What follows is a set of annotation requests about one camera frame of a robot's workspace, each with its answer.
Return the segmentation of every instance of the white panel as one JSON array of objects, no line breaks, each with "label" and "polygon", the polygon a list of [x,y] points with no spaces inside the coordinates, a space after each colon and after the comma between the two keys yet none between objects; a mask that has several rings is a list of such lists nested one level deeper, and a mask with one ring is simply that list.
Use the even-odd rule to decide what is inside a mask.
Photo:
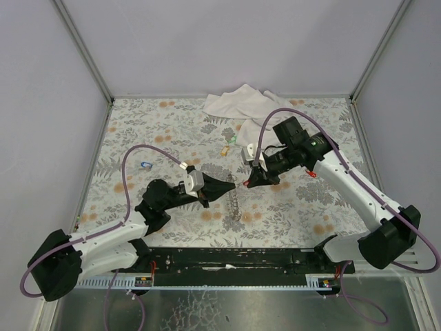
[{"label": "white panel", "polygon": [[[416,0],[358,102],[386,193],[422,213],[420,229],[441,250],[441,2]],[[433,265],[421,241],[416,253]],[[441,271],[425,277],[441,319]]]},{"label": "white panel", "polygon": [[110,90],[349,94],[400,0],[65,0]]},{"label": "white panel", "polygon": [[40,299],[21,275],[70,229],[106,109],[50,2],[0,2],[0,330],[24,331]]}]

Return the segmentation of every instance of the white towel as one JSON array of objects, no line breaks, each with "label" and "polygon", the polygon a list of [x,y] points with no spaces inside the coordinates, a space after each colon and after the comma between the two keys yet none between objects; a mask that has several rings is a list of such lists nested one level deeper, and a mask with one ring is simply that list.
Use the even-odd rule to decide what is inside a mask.
[{"label": "white towel", "polygon": [[[221,96],[209,94],[205,100],[204,112],[215,117],[245,119],[237,135],[236,144],[248,146],[258,142],[262,124],[268,114],[281,107],[292,108],[292,104],[270,91],[264,91],[262,94],[245,84],[236,91],[223,93]],[[263,135],[263,148],[280,145],[272,128],[291,115],[290,112],[279,112],[269,120]]]}]

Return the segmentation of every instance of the small green object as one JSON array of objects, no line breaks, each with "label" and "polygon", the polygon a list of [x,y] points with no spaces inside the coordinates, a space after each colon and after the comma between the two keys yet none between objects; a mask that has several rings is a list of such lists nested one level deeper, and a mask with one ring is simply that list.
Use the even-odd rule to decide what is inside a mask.
[{"label": "small green object", "polygon": [[234,137],[232,138],[232,140],[228,141],[228,143],[235,143],[235,142],[236,142],[236,140],[237,140],[237,137],[236,137],[236,136],[234,136]]}]

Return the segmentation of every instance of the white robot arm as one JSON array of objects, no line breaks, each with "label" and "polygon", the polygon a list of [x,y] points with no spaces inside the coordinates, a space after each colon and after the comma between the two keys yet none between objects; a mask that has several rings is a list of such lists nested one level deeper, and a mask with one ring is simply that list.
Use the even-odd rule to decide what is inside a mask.
[{"label": "white robot arm", "polygon": [[[339,151],[347,163],[343,166],[342,160],[323,134],[319,132],[310,137],[295,117],[288,118],[273,129],[279,141],[285,145],[282,150],[269,156],[262,153],[258,165],[254,165],[257,145],[250,144],[242,149],[243,161],[252,167],[252,173],[245,184],[248,188],[278,184],[278,175],[296,166],[305,166],[334,187],[360,215],[368,231],[328,238],[323,250],[331,261],[366,259],[372,266],[384,269],[415,243],[416,234],[391,212],[396,212],[418,228],[421,215],[415,207],[410,205],[403,208],[387,197]],[[357,182],[351,173],[361,179],[366,187]],[[367,192],[367,188],[381,197],[385,204],[378,203]]]},{"label": "white robot arm", "polygon": [[30,272],[45,299],[59,299],[83,279],[149,261],[150,249],[141,238],[170,220],[166,210],[197,201],[208,208],[209,202],[236,188],[194,166],[186,170],[185,179],[174,187],[162,179],[151,181],[142,202],[130,210],[125,221],[111,221],[89,231],[49,234],[28,264],[30,268],[37,263]]}]

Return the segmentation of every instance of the floral tablecloth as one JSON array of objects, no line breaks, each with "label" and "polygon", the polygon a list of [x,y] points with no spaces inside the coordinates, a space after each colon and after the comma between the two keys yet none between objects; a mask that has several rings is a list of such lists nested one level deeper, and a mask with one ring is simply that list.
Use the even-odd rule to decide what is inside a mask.
[{"label": "floral tablecloth", "polygon": [[[363,163],[345,99],[293,99],[293,107],[315,118],[363,173]],[[224,181],[244,182],[240,146],[230,145],[243,120],[211,117],[204,99],[117,99],[103,140],[79,230],[90,230],[125,214],[121,161],[138,143],[160,147],[181,161]],[[316,129],[299,119],[310,133]],[[153,164],[151,170],[141,162]],[[162,178],[176,185],[185,171],[151,150],[134,151],[127,161],[133,206],[148,183]],[[237,190],[204,209],[199,203],[167,211],[172,219],[146,237],[150,246],[182,247],[314,247],[331,234],[366,230],[356,212],[320,178],[296,168],[281,175],[279,185]]]}]

